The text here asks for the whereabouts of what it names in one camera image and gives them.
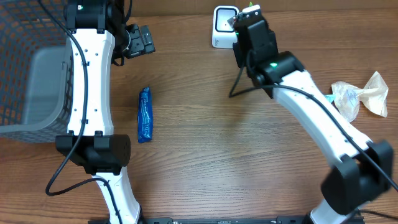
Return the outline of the teal tissue packet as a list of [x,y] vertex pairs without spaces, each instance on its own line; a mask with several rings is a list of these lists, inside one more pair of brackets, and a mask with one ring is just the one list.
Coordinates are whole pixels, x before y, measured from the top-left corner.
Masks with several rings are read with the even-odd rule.
[[335,95],[325,95],[325,98],[328,100],[329,103],[333,103],[336,96]]

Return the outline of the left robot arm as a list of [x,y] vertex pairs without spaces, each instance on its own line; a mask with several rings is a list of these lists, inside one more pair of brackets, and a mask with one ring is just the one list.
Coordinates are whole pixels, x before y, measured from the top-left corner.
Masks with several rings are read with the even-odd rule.
[[131,140],[115,134],[110,112],[111,66],[154,52],[147,26],[128,24],[124,1],[69,1],[61,28],[72,43],[73,99],[67,133],[57,151],[98,184],[109,210],[108,223],[145,223],[127,174]]

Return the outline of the blue snack bar wrapper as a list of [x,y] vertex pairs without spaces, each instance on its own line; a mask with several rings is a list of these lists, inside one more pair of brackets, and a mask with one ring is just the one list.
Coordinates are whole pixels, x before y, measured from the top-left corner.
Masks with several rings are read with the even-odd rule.
[[137,136],[138,143],[152,140],[153,133],[153,110],[152,94],[150,87],[143,88],[139,94],[139,111],[137,113]]

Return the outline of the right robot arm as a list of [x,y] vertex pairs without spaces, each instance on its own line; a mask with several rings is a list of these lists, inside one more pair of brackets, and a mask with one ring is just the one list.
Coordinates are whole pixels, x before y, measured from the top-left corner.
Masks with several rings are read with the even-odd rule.
[[304,223],[345,223],[363,205],[397,187],[392,146],[372,142],[347,122],[302,63],[291,52],[278,51],[275,34],[262,16],[235,19],[233,29],[238,39],[235,57],[253,89],[264,90],[297,118],[331,168],[321,184],[323,201]]

